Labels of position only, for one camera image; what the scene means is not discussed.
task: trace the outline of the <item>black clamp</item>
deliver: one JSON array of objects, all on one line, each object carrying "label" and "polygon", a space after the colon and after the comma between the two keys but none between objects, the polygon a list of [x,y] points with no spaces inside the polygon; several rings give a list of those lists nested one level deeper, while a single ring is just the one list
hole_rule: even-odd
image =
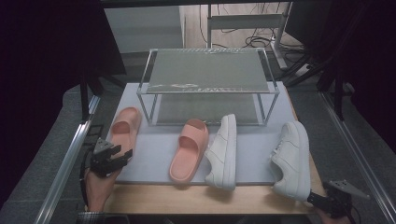
[{"label": "black clamp", "polygon": [[327,197],[311,191],[307,201],[326,212],[331,218],[348,217],[351,219],[352,194],[370,199],[369,195],[356,189],[346,180],[323,182],[323,188],[326,190]]},{"label": "black clamp", "polygon": [[114,145],[99,138],[96,142],[96,146],[93,150],[91,157],[91,170],[99,175],[109,175],[128,164],[128,160],[132,157],[132,149],[124,153],[124,155],[111,159],[112,155],[115,155],[121,151],[121,146]]}]

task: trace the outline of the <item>pink slipper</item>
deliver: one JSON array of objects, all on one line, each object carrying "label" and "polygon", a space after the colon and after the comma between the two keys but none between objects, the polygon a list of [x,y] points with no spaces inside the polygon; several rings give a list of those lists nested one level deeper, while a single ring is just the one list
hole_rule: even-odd
[{"label": "pink slipper", "polygon": [[169,175],[179,183],[190,182],[207,148],[209,132],[199,119],[189,119],[178,138],[178,148]]},{"label": "pink slipper", "polygon": [[134,149],[137,131],[139,130],[142,116],[135,107],[126,107],[120,111],[111,126],[111,140],[114,146],[121,145],[121,151],[111,159],[123,156],[125,152]]}]

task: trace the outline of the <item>white shoe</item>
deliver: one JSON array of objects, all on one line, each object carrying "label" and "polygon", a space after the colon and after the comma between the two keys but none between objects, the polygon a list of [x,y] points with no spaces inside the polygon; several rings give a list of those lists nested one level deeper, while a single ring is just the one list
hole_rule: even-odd
[{"label": "white shoe", "polygon": [[283,125],[281,140],[271,161],[276,179],[274,192],[306,202],[311,191],[311,176],[308,135],[302,123],[293,121]]},{"label": "white shoe", "polygon": [[236,120],[230,114],[221,119],[221,126],[212,146],[205,152],[212,170],[206,184],[220,189],[235,189]]}]

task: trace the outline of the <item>human hand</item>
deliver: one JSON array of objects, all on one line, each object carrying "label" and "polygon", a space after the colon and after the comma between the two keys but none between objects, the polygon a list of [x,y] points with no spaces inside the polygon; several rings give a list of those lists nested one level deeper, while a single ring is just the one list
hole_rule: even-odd
[{"label": "human hand", "polygon": [[88,211],[102,212],[105,202],[113,190],[117,176],[122,169],[111,173],[108,176],[99,176],[97,173],[88,169],[85,174],[85,186],[88,199]]},{"label": "human hand", "polygon": [[315,211],[320,216],[323,224],[350,224],[350,221],[347,217],[331,218],[319,208],[315,208]]}]

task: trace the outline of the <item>sneaker sole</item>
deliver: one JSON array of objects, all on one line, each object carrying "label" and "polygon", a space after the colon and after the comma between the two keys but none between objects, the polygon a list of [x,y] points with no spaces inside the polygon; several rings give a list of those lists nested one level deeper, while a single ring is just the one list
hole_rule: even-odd
[{"label": "sneaker sole", "polygon": [[299,121],[293,122],[299,134],[300,142],[300,167],[299,184],[297,188],[297,197],[300,201],[306,201],[311,190],[311,175],[309,171],[309,140],[305,127]]},{"label": "sneaker sole", "polygon": [[235,189],[236,158],[236,120],[235,115],[228,115],[228,141],[224,161],[223,188]]}]

